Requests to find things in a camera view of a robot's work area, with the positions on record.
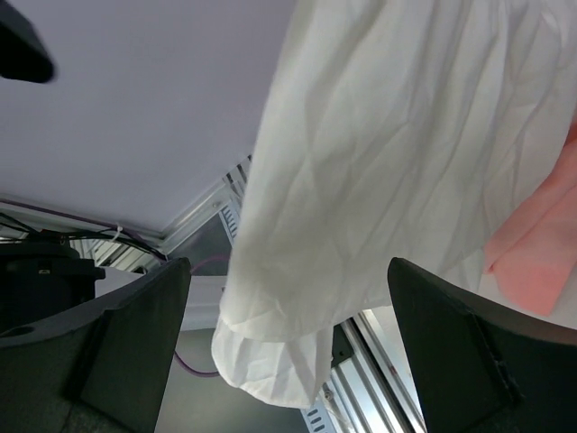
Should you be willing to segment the pink skirt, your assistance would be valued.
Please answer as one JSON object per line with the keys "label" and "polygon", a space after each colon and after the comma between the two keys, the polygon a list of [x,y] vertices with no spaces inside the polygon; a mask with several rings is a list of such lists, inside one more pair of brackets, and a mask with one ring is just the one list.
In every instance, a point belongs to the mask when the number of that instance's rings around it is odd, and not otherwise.
{"label": "pink skirt", "polygon": [[486,243],[484,271],[516,306],[550,315],[576,267],[576,127],[552,172]]}

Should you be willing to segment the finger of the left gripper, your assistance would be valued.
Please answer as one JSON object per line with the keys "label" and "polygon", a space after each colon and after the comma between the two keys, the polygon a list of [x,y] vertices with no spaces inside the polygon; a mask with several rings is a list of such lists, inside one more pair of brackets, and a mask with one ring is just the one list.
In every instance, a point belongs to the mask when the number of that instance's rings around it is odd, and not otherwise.
{"label": "finger of the left gripper", "polygon": [[56,66],[32,23],[1,1],[1,77],[37,84],[52,81]]}

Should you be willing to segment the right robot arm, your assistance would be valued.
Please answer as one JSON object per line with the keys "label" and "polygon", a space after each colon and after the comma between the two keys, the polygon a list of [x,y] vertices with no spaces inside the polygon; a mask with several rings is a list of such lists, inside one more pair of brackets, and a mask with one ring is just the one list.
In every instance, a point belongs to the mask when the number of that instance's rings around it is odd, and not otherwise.
{"label": "right robot arm", "polygon": [[[191,280],[185,258],[104,296],[64,245],[1,248],[1,429],[155,429]],[[403,259],[388,282],[430,432],[573,432],[576,333]]]}

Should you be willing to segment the white skirt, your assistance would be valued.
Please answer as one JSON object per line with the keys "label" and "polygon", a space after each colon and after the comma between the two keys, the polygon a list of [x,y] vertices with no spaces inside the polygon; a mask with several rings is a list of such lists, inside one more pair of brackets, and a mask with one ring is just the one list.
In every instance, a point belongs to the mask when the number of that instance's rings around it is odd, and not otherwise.
{"label": "white skirt", "polygon": [[333,328],[405,258],[467,290],[576,108],[573,1],[300,1],[261,118],[212,340],[217,371],[310,407]]}

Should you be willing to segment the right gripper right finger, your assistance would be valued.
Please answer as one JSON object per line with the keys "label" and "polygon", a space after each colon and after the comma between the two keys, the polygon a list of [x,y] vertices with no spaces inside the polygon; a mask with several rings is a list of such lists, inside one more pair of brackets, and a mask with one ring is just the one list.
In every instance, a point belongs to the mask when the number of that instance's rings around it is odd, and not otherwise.
{"label": "right gripper right finger", "polygon": [[389,292],[429,432],[574,432],[576,332],[400,258]]}

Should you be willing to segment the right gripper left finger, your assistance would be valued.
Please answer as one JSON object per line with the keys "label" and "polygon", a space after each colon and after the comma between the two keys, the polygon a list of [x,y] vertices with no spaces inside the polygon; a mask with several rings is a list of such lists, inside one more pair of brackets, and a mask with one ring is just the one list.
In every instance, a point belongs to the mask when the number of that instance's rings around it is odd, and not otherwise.
{"label": "right gripper left finger", "polygon": [[152,432],[191,280],[186,258],[1,335],[3,432]]}

